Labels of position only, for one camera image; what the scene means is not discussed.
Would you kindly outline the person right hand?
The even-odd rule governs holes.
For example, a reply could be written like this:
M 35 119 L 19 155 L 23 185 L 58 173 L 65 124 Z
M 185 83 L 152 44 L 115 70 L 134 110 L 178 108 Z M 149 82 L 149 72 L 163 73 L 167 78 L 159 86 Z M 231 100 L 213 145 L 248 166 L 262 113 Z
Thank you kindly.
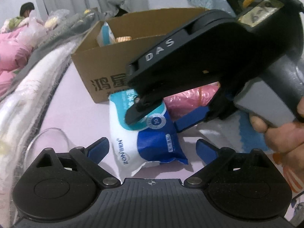
M 294 193 L 303 190 L 303 123 L 295 121 L 271 128 L 261 118 L 250 115 L 253 128 L 264 134 L 265 143 L 273 153 L 275 164 L 282 166 L 283 175 Z

